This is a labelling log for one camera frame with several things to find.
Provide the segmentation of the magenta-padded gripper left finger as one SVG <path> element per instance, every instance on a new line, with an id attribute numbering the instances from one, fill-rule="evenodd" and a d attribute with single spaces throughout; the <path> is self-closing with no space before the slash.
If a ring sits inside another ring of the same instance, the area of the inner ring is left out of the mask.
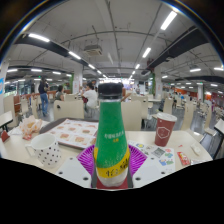
<path id="1" fill-rule="evenodd" d="M 97 177 L 93 158 L 94 146 L 89 146 L 76 157 L 69 157 L 56 175 L 84 188 L 95 188 Z"/>

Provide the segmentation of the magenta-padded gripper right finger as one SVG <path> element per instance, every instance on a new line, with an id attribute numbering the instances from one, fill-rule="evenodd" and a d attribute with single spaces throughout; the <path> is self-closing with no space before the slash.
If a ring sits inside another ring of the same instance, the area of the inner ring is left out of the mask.
<path id="1" fill-rule="evenodd" d="M 134 188 L 143 187 L 170 174 L 170 149 L 130 143 L 129 172 Z"/>

